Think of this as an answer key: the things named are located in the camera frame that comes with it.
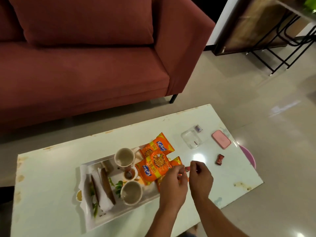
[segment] hand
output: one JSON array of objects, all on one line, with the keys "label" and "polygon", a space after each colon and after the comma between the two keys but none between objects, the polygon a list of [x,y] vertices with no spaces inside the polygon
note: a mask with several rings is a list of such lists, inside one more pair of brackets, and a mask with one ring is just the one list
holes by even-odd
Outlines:
[{"label": "hand", "polygon": [[211,172],[203,162],[191,161],[189,185],[194,201],[209,198],[213,180]]},{"label": "hand", "polygon": [[184,165],[169,169],[160,184],[160,208],[179,212],[188,192],[188,176]]}]

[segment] tray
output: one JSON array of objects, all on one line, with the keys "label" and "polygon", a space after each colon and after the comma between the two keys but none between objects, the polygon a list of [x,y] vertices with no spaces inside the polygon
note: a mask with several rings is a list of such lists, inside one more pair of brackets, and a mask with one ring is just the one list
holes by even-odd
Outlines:
[{"label": "tray", "polygon": [[[143,156],[139,151],[135,153],[135,163],[143,160]],[[92,197],[90,194],[90,182],[91,182],[91,173],[94,170],[98,170],[98,168],[103,168],[105,165],[107,170],[108,179],[111,185],[111,189],[116,201],[116,204],[113,208],[106,213],[103,213],[100,209],[98,209],[96,217],[94,217],[94,210],[92,206]],[[119,169],[119,167],[114,162],[114,155],[110,155],[107,157],[103,157],[101,159],[93,160],[88,163],[84,163],[80,166],[80,183],[79,183],[79,192],[81,192],[82,200],[80,203],[80,207],[84,212],[86,230],[90,231],[100,225],[108,223],[109,221],[116,219],[123,214],[136,209],[137,207],[146,204],[153,199],[159,197],[159,192],[156,186],[156,183],[153,182],[150,185],[144,185],[143,180],[140,178],[139,174],[134,179],[139,182],[143,188],[143,196],[139,203],[133,206],[128,206],[123,203],[123,200],[119,197],[118,193],[120,188],[128,181],[124,177],[124,172]]]}]

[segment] tiled floor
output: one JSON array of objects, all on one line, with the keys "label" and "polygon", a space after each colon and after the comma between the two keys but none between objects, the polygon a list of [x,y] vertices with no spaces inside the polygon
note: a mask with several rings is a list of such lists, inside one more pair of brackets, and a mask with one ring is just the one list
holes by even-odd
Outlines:
[{"label": "tiled floor", "polygon": [[[290,53],[291,47],[277,50]],[[270,62],[277,64],[275,58]],[[211,103],[255,156],[265,184],[223,209],[250,236],[316,235],[316,45],[289,70],[244,53],[204,52],[174,104],[161,98],[27,127],[0,136],[0,186],[12,185],[17,154]],[[201,226],[199,236],[205,236]]]}]

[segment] person's left hand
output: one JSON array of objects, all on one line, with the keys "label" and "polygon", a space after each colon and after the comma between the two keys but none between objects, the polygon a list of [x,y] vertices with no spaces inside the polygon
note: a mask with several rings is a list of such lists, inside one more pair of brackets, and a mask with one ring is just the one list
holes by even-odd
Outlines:
[{"label": "person's left hand", "polygon": [[169,169],[160,184],[160,208],[179,212],[188,192],[188,176],[184,165]]}]

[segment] pink bucket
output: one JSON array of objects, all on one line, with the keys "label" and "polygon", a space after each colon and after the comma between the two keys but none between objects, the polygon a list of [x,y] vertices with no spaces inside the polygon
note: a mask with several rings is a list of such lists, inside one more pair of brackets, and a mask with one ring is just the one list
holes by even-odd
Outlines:
[{"label": "pink bucket", "polygon": [[242,145],[239,145],[240,149],[243,151],[243,153],[245,154],[245,156],[247,157],[247,159],[249,160],[249,162],[251,163],[251,165],[256,168],[256,161],[255,158],[253,157],[253,155],[250,153],[250,151],[248,151],[248,149],[246,147],[243,147]]}]

